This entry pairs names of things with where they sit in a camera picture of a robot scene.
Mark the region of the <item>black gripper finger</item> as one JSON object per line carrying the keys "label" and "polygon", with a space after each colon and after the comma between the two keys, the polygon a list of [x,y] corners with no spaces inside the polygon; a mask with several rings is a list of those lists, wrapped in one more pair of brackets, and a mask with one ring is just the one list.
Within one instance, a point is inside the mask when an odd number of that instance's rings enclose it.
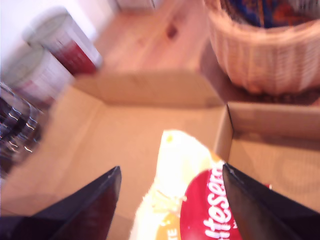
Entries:
{"label": "black gripper finger", "polygon": [[120,195],[122,173],[115,166],[75,193],[32,216],[46,240],[105,240]]}
{"label": "black gripper finger", "polygon": [[231,212],[244,240],[318,240],[320,214],[225,163],[222,170]]}

